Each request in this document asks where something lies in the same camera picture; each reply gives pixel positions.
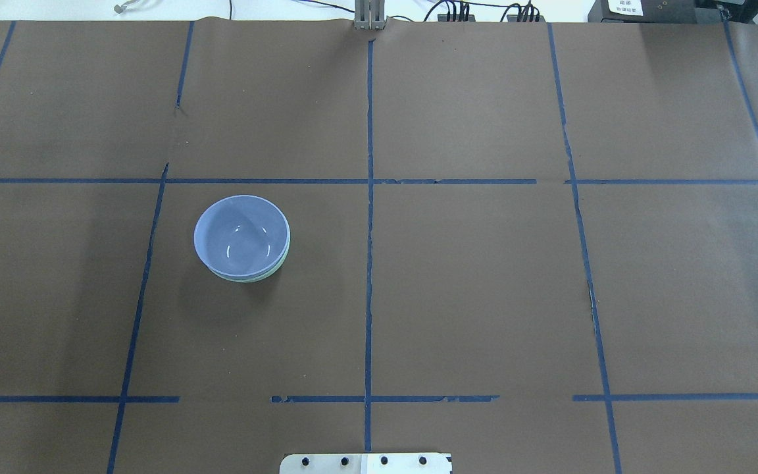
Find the metal plate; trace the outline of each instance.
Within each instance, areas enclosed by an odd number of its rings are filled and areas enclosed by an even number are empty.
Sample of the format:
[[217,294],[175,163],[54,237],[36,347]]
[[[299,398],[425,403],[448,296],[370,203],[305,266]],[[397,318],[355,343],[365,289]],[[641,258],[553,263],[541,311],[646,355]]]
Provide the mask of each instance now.
[[370,453],[288,455],[280,474],[451,474],[452,455],[442,453]]

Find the table surface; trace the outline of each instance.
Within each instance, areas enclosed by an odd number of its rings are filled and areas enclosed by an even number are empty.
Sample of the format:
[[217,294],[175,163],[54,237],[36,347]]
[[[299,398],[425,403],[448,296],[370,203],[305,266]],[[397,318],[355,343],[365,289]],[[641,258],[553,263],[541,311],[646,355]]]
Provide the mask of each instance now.
[[0,473],[362,451],[758,471],[758,27],[0,22]]

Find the metal post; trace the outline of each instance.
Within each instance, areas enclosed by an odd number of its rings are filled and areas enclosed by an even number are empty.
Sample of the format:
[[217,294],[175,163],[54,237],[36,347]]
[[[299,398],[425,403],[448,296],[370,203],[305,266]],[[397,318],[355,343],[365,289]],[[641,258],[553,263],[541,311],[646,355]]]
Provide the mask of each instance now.
[[385,0],[355,0],[355,29],[384,30]]

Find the equipment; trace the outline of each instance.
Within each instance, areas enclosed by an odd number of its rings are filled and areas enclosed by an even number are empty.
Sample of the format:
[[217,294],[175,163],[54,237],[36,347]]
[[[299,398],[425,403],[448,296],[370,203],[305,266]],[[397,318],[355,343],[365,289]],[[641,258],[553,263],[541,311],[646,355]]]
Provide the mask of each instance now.
[[749,23],[758,14],[758,0],[595,0],[589,23]]

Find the metal bracket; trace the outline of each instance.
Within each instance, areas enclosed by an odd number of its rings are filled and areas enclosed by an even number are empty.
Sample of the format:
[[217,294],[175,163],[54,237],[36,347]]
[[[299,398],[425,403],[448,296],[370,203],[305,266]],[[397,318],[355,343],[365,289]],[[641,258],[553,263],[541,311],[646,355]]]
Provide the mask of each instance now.
[[356,30],[385,30],[385,0],[355,0]]
[[452,455],[442,453],[369,453],[288,455],[280,474],[451,474]]

